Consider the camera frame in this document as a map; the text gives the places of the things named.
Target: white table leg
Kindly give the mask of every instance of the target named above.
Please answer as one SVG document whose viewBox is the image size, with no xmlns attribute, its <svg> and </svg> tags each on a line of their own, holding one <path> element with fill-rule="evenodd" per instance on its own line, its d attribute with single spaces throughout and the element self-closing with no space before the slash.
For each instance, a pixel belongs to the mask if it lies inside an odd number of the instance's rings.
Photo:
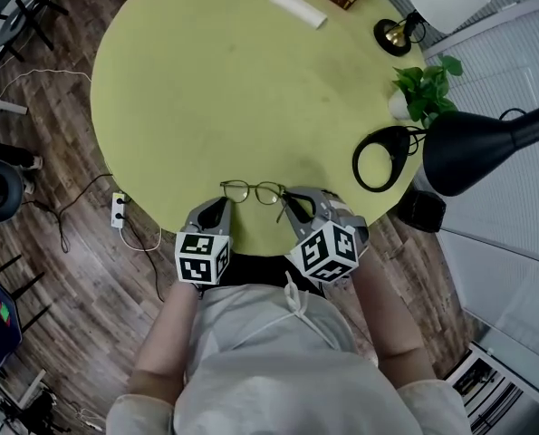
<svg viewBox="0 0 539 435">
<path fill-rule="evenodd" d="M 10 103 L 9 101 L 0 100 L 0 110 L 16 112 L 17 114 L 27 114 L 27 108 L 24 106 L 16 105 L 15 103 Z"/>
<path fill-rule="evenodd" d="M 43 377 L 45 376 L 45 370 L 42 369 L 40 373 L 37 374 L 34 381 L 31 383 L 31 385 L 28 387 L 28 389 L 25 391 L 24 396 L 22 396 L 22 399 L 17 404 L 20 409 L 25 409 L 25 405 L 30 401 L 32 396 L 34 396 L 34 393 L 37 391 L 37 389 L 40 386 L 40 382 L 42 381 Z"/>
</svg>

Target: lamp base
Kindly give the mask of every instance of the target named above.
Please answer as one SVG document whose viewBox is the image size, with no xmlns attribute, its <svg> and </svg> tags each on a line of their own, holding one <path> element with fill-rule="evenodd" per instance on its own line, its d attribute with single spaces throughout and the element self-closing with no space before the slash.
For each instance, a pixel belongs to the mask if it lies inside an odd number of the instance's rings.
<svg viewBox="0 0 539 435">
<path fill-rule="evenodd" d="M 404 56 L 412 48 L 412 42 L 404 34 L 404 25 L 391 19 L 380 19 L 374 26 L 378 45 L 394 56 Z"/>
</svg>

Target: white cable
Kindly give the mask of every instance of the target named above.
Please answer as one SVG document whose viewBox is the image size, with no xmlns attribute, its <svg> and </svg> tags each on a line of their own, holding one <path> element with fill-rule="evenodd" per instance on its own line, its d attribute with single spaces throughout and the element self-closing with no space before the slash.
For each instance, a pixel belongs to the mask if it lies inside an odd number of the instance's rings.
<svg viewBox="0 0 539 435">
<path fill-rule="evenodd" d="M 291 278 L 289 271 L 285 271 L 285 276 L 287 277 L 287 285 L 284 288 L 285 300 L 287 302 L 287 305 L 289 306 L 289 309 L 291 310 L 291 313 L 283 315 L 281 317 L 277 317 L 273 321 L 270 321 L 269 323 L 265 324 L 263 327 L 260 327 L 259 329 L 251 332 L 243 340 L 231 346 L 230 350 L 235 350 L 235 348 L 238 348 L 247 340 L 250 340 L 257 334 L 261 333 L 263 330 L 268 329 L 269 327 L 273 327 L 274 325 L 284 321 L 285 319 L 289 319 L 290 317 L 295 316 L 301 319 L 309 328 L 311 328 L 316 334 L 318 334 L 333 350 L 339 351 L 339 348 L 335 346 L 335 344 L 325 336 L 325 334 L 319 329 L 319 327 L 315 325 L 312 320 L 305 315 L 305 311 L 307 310 L 307 305 L 309 302 L 309 292 L 304 292 L 303 299 L 305 300 L 305 302 L 303 303 L 299 295 L 299 289 Z"/>
<path fill-rule="evenodd" d="M 79 74 L 81 76 L 84 76 L 86 79 L 88 79 L 89 82 L 91 82 L 90 76 L 86 74 L 85 72 L 73 72 L 73 71 L 67 71 L 65 69 L 32 69 L 30 72 L 25 72 L 23 74 L 18 75 L 15 79 L 13 79 L 11 82 L 9 82 L 3 91 L 0 93 L 0 100 L 1 97 L 4 96 L 5 91 L 7 90 L 7 87 L 9 87 L 11 84 L 13 84 L 18 79 L 21 79 L 22 77 L 29 76 L 31 73 L 68 73 L 68 74 Z"/>
<path fill-rule="evenodd" d="M 90 413 L 90 415 L 86 416 L 84 412 L 87 411 Z M 96 414 L 96 412 L 89 410 L 87 408 L 82 408 L 79 411 L 76 411 L 76 419 L 80 421 L 82 425 L 86 425 L 88 427 L 92 427 L 96 431 L 104 432 L 104 428 L 99 426 L 98 424 L 92 422 L 92 421 L 101 421 L 101 423 L 106 426 L 106 419 L 104 419 L 102 416 L 99 416 Z"/>
<path fill-rule="evenodd" d="M 126 245 L 131 250 L 134 250 L 134 251 L 154 251 L 158 247 L 160 247 L 160 241 L 162 240 L 162 228 L 159 230 L 159 241 L 158 241 L 158 243 L 153 248 L 147 248 L 146 250 L 143 250 L 142 248 L 135 248 L 134 246 L 129 245 L 129 243 L 126 240 L 124 240 L 124 237 L 122 236 L 122 229 L 119 229 L 118 231 L 120 232 L 120 238 L 124 242 L 124 245 Z"/>
</svg>

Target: chair leg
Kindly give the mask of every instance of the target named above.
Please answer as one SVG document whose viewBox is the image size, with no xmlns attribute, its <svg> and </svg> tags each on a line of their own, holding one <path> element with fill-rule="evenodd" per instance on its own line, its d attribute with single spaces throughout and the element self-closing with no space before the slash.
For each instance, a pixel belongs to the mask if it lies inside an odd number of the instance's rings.
<svg viewBox="0 0 539 435">
<path fill-rule="evenodd" d="M 11 53 L 18 62 L 23 63 L 25 61 L 25 58 L 19 54 L 19 52 L 17 52 L 11 44 L 5 45 L 5 49 Z"/>
<path fill-rule="evenodd" d="M 59 6 L 58 4 L 55 4 L 52 0 L 44 0 L 44 5 L 49 6 L 53 10 L 57 11 L 58 13 L 62 13 L 62 15 L 69 15 L 70 12 L 66 10 L 63 6 Z"/>
<path fill-rule="evenodd" d="M 40 317 L 42 317 L 44 314 L 46 314 L 48 312 L 48 310 L 51 307 L 52 306 L 50 304 L 47 305 L 42 311 L 40 311 L 38 314 L 36 314 L 34 317 L 32 317 L 32 320 L 29 323 L 27 323 L 24 327 L 22 327 L 22 334 L 25 334 L 27 329 L 29 329 L 32 325 L 34 325 L 38 321 L 38 319 Z"/>
<path fill-rule="evenodd" d="M 42 5 L 49 6 L 53 10 L 57 11 L 58 13 L 62 13 L 63 15 L 68 15 L 68 10 L 66 10 L 63 6 L 59 6 L 58 4 L 55 4 L 52 0 L 35 0 L 36 2 L 41 3 Z"/>
<path fill-rule="evenodd" d="M 21 295 L 23 295 L 30 288 L 32 288 L 34 286 L 34 284 L 43 277 L 43 274 L 44 274 L 43 272 L 38 274 L 36 277 L 34 277 L 32 280 L 30 280 L 27 284 L 25 284 L 24 286 L 20 286 L 17 290 L 15 290 L 12 293 L 12 298 L 14 300 L 17 300 Z"/>
<path fill-rule="evenodd" d="M 32 26 L 32 28 L 35 30 L 35 32 L 40 36 L 40 39 L 43 40 L 43 43 L 48 46 L 48 48 L 53 52 L 53 43 L 48 39 L 45 34 L 42 31 L 42 28 L 38 23 L 36 23 L 33 19 L 28 19 L 28 24 Z"/>
<path fill-rule="evenodd" d="M 20 257 L 22 257 L 21 255 L 17 255 L 15 258 L 13 259 L 10 259 L 9 261 L 7 261 L 7 263 L 5 263 L 3 266 L 0 267 L 0 273 L 2 273 L 3 271 L 5 271 L 9 266 L 11 266 L 15 261 L 17 261 Z"/>
</svg>

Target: electrical outlet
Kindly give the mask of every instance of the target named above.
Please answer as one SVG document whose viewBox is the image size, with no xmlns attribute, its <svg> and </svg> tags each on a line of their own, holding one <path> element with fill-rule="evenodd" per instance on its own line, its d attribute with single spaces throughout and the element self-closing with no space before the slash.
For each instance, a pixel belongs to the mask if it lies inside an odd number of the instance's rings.
<svg viewBox="0 0 539 435">
<path fill-rule="evenodd" d="M 117 219 L 116 215 L 121 214 L 124 217 L 124 203 L 119 203 L 118 199 L 124 201 L 126 199 L 126 194 L 114 192 L 112 193 L 112 227 L 114 228 L 123 228 L 124 219 Z"/>
</svg>

